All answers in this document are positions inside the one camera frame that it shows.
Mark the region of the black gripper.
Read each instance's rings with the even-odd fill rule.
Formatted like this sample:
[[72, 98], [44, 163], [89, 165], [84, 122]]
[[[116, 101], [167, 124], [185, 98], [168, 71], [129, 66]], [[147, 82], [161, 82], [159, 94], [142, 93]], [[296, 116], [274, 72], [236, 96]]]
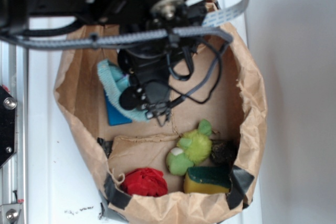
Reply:
[[146, 119], [164, 115], [169, 121], [173, 107], [169, 79], [190, 79], [194, 72], [192, 56], [198, 45], [193, 38], [174, 36], [120, 50], [118, 65], [129, 75], [129, 86], [119, 98], [120, 106], [128, 112], [143, 112]]

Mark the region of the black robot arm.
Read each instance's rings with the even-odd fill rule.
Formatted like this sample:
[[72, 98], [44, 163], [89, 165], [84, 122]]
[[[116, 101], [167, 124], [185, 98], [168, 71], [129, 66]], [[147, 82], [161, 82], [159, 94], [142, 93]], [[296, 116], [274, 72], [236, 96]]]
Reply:
[[[111, 104], [136, 120], [170, 117], [184, 101], [170, 100], [168, 80], [186, 81], [201, 35], [205, 0], [1, 0], [1, 40], [29, 49], [118, 50], [118, 64], [102, 63], [99, 76]], [[175, 72], [185, 62], [188, 74]]]

